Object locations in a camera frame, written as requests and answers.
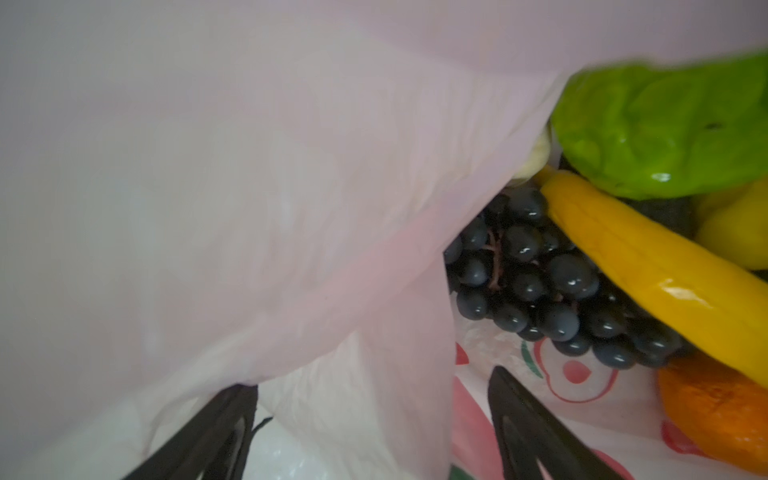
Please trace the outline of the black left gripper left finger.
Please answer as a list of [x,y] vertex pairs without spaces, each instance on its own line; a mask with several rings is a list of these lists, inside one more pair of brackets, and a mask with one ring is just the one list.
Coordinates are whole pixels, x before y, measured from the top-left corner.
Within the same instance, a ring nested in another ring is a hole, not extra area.
[[125,479],[241,479],[256,432],[258,398],[256,385],[220,391]]

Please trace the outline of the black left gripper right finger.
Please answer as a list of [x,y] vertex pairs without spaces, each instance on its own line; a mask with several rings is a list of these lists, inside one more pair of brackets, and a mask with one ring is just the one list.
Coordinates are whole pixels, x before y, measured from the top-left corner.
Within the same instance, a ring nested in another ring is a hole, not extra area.
[[506,368],[494,367],[487,396],[506,479],[622,478]]

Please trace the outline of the pink printed plastic bag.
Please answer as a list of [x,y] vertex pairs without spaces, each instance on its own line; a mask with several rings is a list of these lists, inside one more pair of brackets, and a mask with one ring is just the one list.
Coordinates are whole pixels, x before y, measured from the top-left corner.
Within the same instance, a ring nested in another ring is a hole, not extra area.
[[248,479],[501,477],[442,253],[568,77],[763,1],[5,1],[1,475],[121,479],[227,387]]

